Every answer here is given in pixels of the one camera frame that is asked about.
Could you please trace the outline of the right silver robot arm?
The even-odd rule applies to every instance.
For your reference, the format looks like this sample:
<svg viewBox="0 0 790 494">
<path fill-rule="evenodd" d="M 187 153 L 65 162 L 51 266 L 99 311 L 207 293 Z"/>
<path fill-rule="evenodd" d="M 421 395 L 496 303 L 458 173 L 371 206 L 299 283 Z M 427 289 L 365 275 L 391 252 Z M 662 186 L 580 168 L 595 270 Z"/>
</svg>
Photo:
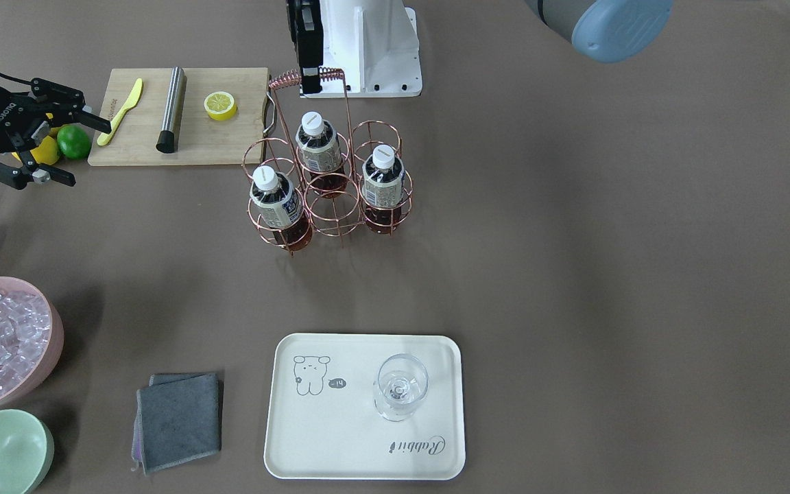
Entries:
<svg viewBox="0 0 790 494">
<path fill-rule="evenodd" d="M 110 132 L 112 124 L 86 109 L 84 94 L 42 78 L 26 81 L 27 93 L 0 87 L 0 183 L 16 190 L 50 180 L 74 187 L 72 173 L 32 156 L 53 126 L 82 124 Z"/>
</svg>

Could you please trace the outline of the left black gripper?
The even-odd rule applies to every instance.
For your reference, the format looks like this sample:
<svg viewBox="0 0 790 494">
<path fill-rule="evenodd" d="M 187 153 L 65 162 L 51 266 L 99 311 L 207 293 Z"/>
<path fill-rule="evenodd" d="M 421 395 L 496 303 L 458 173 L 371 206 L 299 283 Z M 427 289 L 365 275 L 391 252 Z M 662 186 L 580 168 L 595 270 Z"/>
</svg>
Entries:
<svg viewBox="0 0 790 494">
<path fill-rule="evenodd" d="M 324 60 L 324 26 L 320 1 L 286 1 L 289 35 L 301 68 L 301 93 L 319 94 Z"/>
</svg>

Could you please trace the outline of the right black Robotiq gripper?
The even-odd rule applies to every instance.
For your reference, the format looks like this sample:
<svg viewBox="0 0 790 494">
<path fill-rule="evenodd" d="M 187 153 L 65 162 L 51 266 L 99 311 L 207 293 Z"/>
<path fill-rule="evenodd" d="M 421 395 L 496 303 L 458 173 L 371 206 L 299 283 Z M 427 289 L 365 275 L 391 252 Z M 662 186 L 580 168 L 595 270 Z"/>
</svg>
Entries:
<svg viewBox="0 0 790 494">
<path fill-rule="evenodd" d="M 112 131 L 112 122 L 85 109 L 84 94 L 78 89 L 42 78 L 32 78 L 30 88 L 30 93 L 11 93 L 0 87 L 0 152 L 34 149 L 52 126 L 81 124 L 103 134 Z M 20 167 L 0 162 L 0 183 L 16 190 L 48 181 L 75 186 L 71 172 L 38 162 L 29 152 L 20 156 L 29 159 Z"/>
</svg>

